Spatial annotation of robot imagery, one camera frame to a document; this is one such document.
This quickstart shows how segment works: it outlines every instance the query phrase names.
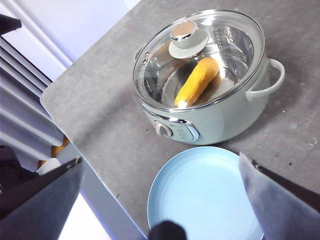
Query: plate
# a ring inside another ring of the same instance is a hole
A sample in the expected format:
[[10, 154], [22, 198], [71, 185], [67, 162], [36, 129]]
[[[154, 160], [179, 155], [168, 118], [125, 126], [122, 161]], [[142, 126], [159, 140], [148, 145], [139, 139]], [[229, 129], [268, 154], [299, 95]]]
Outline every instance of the plate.
[[174, 156], [152, 183], [149, 227], [170, 220], [184, 228], [188, 240], [261, 240], [238, 162], [235, 153], [213, 146]]

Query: orange object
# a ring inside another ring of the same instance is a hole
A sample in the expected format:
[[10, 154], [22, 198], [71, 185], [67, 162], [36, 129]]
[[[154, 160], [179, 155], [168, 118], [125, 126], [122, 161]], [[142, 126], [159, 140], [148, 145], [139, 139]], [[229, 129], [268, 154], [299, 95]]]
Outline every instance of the orange object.
[[201, 59], [177, 94], [174, 104], [178, 107], [193, 105], [218, 71], [219, 65], [214, 58]]

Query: lid knob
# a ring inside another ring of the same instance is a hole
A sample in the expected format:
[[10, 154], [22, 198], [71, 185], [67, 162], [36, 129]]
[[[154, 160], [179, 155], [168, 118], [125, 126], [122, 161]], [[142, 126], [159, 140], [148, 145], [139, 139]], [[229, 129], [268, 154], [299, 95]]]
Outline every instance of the lid knob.
[[170, 38], [170, 55], [176, 59], [185, 59], [201, 52], [209, 36], [194, 21], [183, 21], [173, 27]]
[[178, 48], [188, 49], [197, 42], [198, 33], [198, 25], [194, 21], [184, 21], [172, 29], [170, 38]]

